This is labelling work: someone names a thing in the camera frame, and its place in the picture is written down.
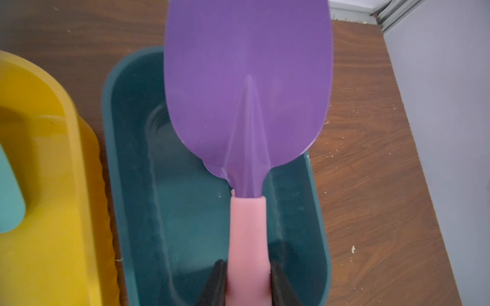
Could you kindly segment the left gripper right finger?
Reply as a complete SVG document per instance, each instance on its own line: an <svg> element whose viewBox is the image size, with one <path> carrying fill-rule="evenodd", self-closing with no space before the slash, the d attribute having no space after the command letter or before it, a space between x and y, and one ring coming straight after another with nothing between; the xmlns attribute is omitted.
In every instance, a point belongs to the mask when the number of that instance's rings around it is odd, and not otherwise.
<svg viewBox="0 0 490 306"><path fill-rule="evenodd" d="M281 265L271 262L271 292L273 306L302 306Z"/></svg>

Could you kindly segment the teal plastic storage box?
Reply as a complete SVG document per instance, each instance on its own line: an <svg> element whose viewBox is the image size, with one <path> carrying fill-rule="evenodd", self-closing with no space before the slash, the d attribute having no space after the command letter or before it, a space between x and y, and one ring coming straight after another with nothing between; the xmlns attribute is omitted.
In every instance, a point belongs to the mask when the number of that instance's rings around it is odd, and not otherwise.
<svg viewBox="0 0 490 306"><path fill-rule="evenodd" d="M227 260L230 186L211 174L173 129L163 48L126 56L102 94L108 170L130 305L195 305ZM302 305L324 305L332 260L310 157L264 181L270 259Z"/></svg>

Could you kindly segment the yellow plastic storage box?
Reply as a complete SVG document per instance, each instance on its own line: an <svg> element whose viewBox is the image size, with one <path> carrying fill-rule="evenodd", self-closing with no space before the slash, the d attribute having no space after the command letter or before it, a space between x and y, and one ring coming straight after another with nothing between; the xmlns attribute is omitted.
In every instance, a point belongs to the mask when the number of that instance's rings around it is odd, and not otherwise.
<svg viewBox="0 0 490 306"><path fill-rule="evenodd" d="M119 305L98 139L55 78L7 52L1 147L26 204L1 233L1 304Z"/></svg>

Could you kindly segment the teal shovel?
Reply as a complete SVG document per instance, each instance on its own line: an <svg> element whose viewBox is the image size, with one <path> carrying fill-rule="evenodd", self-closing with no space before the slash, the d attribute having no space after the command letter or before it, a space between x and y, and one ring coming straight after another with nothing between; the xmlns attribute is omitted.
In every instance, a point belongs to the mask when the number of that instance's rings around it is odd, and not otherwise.
<svg viewBox="0 0 490 306"><path fill-rule="evenodd" d="M23 222L26 203L10 161L1 147L1 233L14 230Z"/></svg>

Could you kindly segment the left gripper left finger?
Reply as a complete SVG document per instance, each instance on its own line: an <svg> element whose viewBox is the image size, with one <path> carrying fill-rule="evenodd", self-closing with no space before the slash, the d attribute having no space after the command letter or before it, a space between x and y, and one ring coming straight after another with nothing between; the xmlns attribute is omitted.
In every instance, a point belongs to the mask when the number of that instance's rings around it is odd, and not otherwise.
<svg viewBox="0 0 490 306"><path fill-rule="evenodd" d="M196 306L224 306L227 285L227 262L218 260L202 290Z"/></svg>

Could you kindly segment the purple pointed shovel top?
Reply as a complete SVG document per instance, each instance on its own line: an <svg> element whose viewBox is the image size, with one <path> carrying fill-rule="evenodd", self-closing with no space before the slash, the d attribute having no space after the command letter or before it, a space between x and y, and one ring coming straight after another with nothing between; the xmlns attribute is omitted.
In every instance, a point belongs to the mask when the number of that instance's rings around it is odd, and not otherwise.
<svg viewBox="0 0 490 306"><path fill-rule="evenodd" d="M164 79L177 136L234 190L225 304L270 305L263 183L324 126L333 82L329 4L171 1Z"/></svg>

